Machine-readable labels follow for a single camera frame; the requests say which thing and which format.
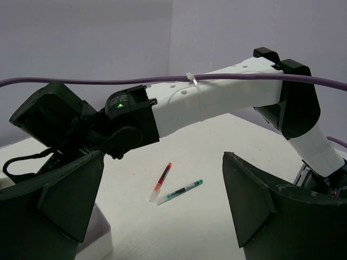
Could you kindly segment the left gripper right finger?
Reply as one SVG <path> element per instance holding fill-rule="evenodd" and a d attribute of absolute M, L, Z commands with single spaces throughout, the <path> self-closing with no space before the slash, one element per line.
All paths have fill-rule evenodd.
<path fill-rule="evenodd" d="M 232 152 L 222 171 L 247 259 L 346 259 L 345 167 L 332 178 L 332 193 L 289 183 Z"/>

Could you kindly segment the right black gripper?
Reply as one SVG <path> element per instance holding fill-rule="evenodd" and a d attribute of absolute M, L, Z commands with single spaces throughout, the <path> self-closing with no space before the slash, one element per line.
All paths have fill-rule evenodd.
<path fill-rule="evenodd" d="M 98 148 L 95 145 L 84 141 L 74 140 L 66 141 L 59 147 L 45 149 L 37 154 L 37 158 L 46 157 L 51 153 L 53 155 L 49 157 L 35 175 L 43 175 L 96 151 L 98 151 Z"/>

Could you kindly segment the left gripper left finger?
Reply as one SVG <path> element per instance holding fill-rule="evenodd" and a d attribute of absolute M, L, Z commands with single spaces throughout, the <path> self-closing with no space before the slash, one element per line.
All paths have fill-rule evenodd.
<path fill-rule="evenodd" d="M 13 175 L 1 190 L 1 259 L 74 259 L 104 170 L 92 152 L 46 173 Z"/>

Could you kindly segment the red ink gel pen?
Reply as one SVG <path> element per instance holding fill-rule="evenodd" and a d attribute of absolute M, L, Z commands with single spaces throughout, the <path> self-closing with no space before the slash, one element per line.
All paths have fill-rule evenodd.
<path fill-rule="evenodd" d="M 160 193 L 160 189 L 162 187 L 162 184 L 166 178 L 166 176 L 168 175 L 170 169 L 172 168 L 172 163 L 169 162 L 166 166 L 166 168 L 164 169 L 162 175 L 160 176 L 159 180 L 157 181 L 154 189 L 152 190 L 150 196 L 149 196 L 149 202 L 154 203 L 155 200 L 157 199 L 159 193 Z"/>

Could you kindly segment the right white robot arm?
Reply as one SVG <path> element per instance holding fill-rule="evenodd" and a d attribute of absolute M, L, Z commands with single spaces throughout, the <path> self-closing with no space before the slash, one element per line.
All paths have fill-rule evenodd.
<path fill-rule="evenodd" d="M 48 157 L 38 173 L 94 151 L 121 159 L 128 151 L 158 142 L 177 130 L 233 111 L 254 108 L 289 141 L 309 168 L 297 180 L 306 189 L 341 196 L 346 189 L 346 160 L 318 124 L 315 86 L 346 90 L 346 84 L 313 77 L 309 67 L 281 60 L 258 48 L 239 64 L 209 74 L 129 80 L 104 108 L 94 109 L 69 85 L 78 80 L 14 78 L 1 82 L 43 83 L 14 112 L 10 123 L 45 145 Z"/>

